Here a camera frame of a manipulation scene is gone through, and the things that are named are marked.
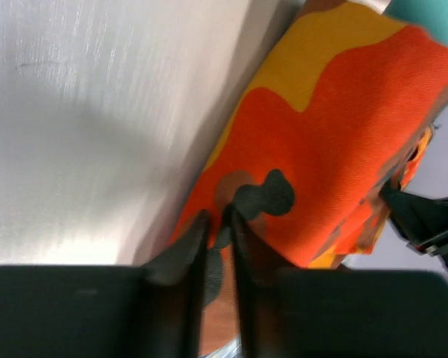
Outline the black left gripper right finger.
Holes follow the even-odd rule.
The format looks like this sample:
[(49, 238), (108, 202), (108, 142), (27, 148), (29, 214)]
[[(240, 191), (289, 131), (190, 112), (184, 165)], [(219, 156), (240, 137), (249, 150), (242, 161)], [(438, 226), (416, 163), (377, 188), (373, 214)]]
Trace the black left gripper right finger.
[(279, 271), (292, 265), (233, 206), (223, 218), (231, 230), (242, 356), (285, 357)]

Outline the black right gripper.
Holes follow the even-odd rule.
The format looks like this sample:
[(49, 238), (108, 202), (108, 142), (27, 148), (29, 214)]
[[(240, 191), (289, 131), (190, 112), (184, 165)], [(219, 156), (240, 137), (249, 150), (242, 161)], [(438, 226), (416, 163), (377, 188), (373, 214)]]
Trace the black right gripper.
[(399, 236), (419, 254), (439, 257), (448, 270), (448, 198), (430, 199), (384, 186), (380, 198)]

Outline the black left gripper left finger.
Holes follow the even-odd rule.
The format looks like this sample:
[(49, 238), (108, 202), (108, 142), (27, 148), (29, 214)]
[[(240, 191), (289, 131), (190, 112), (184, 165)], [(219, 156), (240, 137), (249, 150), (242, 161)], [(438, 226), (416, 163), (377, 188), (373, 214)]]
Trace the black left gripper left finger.
[(140, 356), (197, 357), (204, 304), (209, 214), (144, 265), (140, 285)]

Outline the orange camouflage trousers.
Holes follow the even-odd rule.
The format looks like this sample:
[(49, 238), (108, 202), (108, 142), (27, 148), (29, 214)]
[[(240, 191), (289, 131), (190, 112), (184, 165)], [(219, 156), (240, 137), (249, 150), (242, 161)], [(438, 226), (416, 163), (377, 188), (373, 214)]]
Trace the orange camouflage trousers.
[(211, 215), (205, 338), (237, 332), (224, 211), (293, 264), (331, 269), (372, 251), (388, 216), (378, 193), (409, 182), (448, 102), (448, 47), (353, 1), (307, 1), (269, 53), (178, 220)]

